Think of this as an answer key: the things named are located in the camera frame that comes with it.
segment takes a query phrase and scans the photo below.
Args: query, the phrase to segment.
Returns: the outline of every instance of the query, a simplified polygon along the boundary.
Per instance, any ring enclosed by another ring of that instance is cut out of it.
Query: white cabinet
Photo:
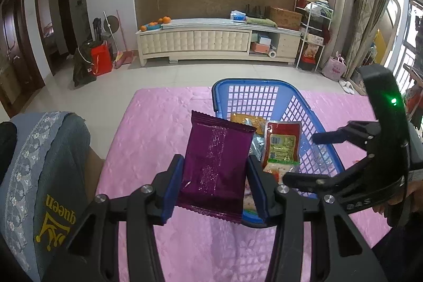
[[[239,31],[194,31],[195,50],[227,50],[247,52],[250,33]]]
[[[250,53],[252,32],[270,33],[278,45],[276,57]],[[181,19],[164,24],[161,30],[138,31],[141,65],[147,59],[241,59],[279,61],[292,64],[301,33],[282,28],[233,22],[229,19]]]
[[[171,31],[151,33],[138,37],[140,54],[194,50],[193,31]]]

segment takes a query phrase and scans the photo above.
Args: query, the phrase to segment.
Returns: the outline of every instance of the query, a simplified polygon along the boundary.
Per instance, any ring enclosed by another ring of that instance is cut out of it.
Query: metal rack
[[[295,0],[294,11],[296,11],[297,9],[300,9],[300,10],[303,10],[303,11],[307,11],[307,10],[306,10],[306,9],[304,9],[304,8],[300,8],[300,7],[298,7],[298,6],[297,6],[297,1],[298,1],[298,0]],[[332,19],[333,19],[333,10],[332,10],[331,8],[325,7],[324,5],[322,5],[322,4],[317,4],[317,3],[315,3],[315,2],[310,2],[310,4],[311,4],[311,6],[310,6],[310,11],[309,11],[309,13],[308,13],[307,24],[305,24],[305,23],[301,22],[301,26],[304,26],[304,27],[305,27],[305,33],[304,33],[304,34],[303,34],[303,33],[301,34],[301,41],[302,41],[302,45],[301,45],[300,54],[299,54],[299,57],[298,57],[298,61],[297,61],[297,66],[296,66],[296,68],[298,68],[298,64],[300,63],[302,50],[304,49],[304,44],[306,44],[306,43],[311,43],[311,44],[315,45],[315,43],[313,43],[313,42],[308,42],[308,41],[306,40],[306,37],[307,37],[307,35],[308,35],[308,33],[309,33],[309,32],[308,32],[308,31],[309,31],[309,29],[311,28],[311,29],[314,29],[314,30],[321,31],[321,32],[323,33],[323,30],[322,30],[322,29],[317,29],[317,28],[314,28],[314,27],[311,27],[311,26],[310,26],[310,19],[311,19],[311,16],[312,16],[312,9],[313,9],[313,7],[314,7],[314,6],[316,6],[316,7],[321,7],[321,8],[324,8],[324,9],[328,10],[328,11],[331,13],[331,17],[327,17],[327,16],[324,16],[324,15],[322,15],[322,14],[314,14],[313,16],[316,16],[316,17],[323,17],[324,19],[327,19],[327,20],[329,21],[328,30],[330,30],[330,26],[331,26],[331,24],[332,24]],[[322,49],[321,49],[321,52],[320,52],[319,60],[318,60],[318,62],[317,62],[317,64],[316,64],[316,68],[314,69],[315,71],[317,70],[317,67],[319,66],[320,59],[321,59],[321,56],[323,55],[323,50],[324,50],[325,45],[318,45],[318,46],[321,46],[321,47],[322,47]]]

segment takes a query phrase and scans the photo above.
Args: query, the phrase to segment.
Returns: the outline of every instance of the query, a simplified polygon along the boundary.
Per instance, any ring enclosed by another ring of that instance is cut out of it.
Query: yellow cloth
[[[377,30],[376,37],[374,39],[374,44],[376,46],[376,51],[377,51],[374,61],[380,64],[386,52],[386,43],[385,43],[385,40],[383,39],[380,29]]]

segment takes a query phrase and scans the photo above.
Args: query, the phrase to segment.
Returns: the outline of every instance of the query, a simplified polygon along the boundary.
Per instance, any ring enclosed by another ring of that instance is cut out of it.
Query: white slipper
[[[350,91],[348,90],[348,83],[346,81],[343,81],[342,79],[340,79],[339,85],[341,85],[342,90],[344,90],[347,94],[350,93]]]
[[[350,93],[351,95],[355,94],[354,88],[352,86],[352,84],[348,81],[346,82],[346,87],[348,88],[348,93]]]

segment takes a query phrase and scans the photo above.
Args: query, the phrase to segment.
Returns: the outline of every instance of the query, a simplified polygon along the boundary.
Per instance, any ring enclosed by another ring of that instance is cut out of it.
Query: fruit plate
[[[156,26],[149,26],[148,24],[145,25],[147,27],[147,30],[156,30],[156,29],[161,29],[162,25],[161,24],[157,24]]]

